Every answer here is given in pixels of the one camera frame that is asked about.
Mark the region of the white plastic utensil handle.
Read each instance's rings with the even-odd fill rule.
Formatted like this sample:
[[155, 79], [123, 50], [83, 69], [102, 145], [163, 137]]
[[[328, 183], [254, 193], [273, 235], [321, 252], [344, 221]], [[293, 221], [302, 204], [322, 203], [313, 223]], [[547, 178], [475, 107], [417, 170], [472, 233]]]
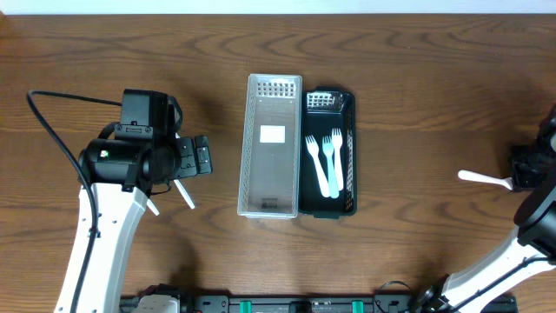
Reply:
[[147, 200], [147, 207], [150, 209], [150, 211], [155, 215], [155, 216], [159, 216], [160, 212], [157, 209], [157, 207], [154, 205], [154, 203], [152, 202], [151, 199]]
[[186, 202], [186, 204], [192, 209], [195, 209], [195, 204], [192, 200], [192, 198], [190, 197], [189, 193], [187, 192], [187, 190], [185, 189], [185, 187], [183, 186], [183, 184], [181, 183], [180, 180], [176, 179], [173, 181], [173, 183], [175, 184], [176, 188], [178, 189], [178, 191], [180, 192], [180, 194], [182, 195], [182, 198], [184, 199], [184, 201]]

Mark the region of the white plastic spoon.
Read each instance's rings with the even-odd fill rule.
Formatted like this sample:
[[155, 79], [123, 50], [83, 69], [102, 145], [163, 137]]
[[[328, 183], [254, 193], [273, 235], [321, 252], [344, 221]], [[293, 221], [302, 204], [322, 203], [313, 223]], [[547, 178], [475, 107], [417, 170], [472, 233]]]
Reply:
[[496, 184], [508, 190], [513, 190], [513, 179], [511, 177], [497, 178], [493, 176], [486, 176], [470, 170], [459, 170], [458, 178], [469, 182]]

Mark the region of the white plastic fork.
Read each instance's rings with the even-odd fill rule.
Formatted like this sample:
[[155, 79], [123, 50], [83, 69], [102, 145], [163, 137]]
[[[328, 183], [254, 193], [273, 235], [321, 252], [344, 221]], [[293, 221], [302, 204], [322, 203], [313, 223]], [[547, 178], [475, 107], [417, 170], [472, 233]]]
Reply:
[[330, 197], [328, 180], [321, 166], [321, 162], [319, 158], [319, 152], [320, 152], [319, 146], [314, 136], [312, 135], [306, 136], [305, 140], [306, 140], [308, 153], [310, 154], [310, 156], [313, 158], [314, 161], [314, 168], [317, 175], [317, 180], [321, 191], [321, 195], [323, 197]]
[[341, 164], [341, 146], [343, 144], [341, 130], [338, 128], [332, 129], [331, 138], [332, 138], [332, 144], [334, 146], [334, 172], [338, 184], [338, 190], [342, 191], [344, 188], [344, 182], [343, 182], [343, 170]]

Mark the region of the pale green plastic fork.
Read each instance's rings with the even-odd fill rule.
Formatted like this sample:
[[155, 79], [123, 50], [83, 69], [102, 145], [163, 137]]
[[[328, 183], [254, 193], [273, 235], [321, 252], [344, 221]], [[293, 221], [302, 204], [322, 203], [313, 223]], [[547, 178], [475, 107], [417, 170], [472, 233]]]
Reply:
[[324, 136], [322, 138], [322, 150], [327, 159], [329, 194], [331, 198], [336, 199], [339, 197], [340, 192], [334, 171], [334, 146], [332, 144], [331, 136]]

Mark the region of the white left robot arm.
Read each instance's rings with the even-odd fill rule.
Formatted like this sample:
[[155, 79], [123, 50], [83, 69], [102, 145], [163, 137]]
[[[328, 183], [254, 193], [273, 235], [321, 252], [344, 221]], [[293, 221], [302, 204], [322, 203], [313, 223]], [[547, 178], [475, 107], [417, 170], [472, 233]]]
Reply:
[[92, 140], [78, 164], [83, 174], [79, 221], [57, 312], [116, 312], [129, 254], [159, 184], [209, 174], [206, 136], [171, 135], [160, 142], [138, 138]]

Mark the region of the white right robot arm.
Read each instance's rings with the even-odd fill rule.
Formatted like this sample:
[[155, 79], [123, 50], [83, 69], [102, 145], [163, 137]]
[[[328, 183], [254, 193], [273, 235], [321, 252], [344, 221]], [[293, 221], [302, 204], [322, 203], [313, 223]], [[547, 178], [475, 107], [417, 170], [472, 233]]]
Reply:
[[523, 158], [544, 177], [516, 211], [508, 237], [477, 263], [421, 292], [411, 312], [480, 312], [527, 278], [555, 269], [555, 147]]

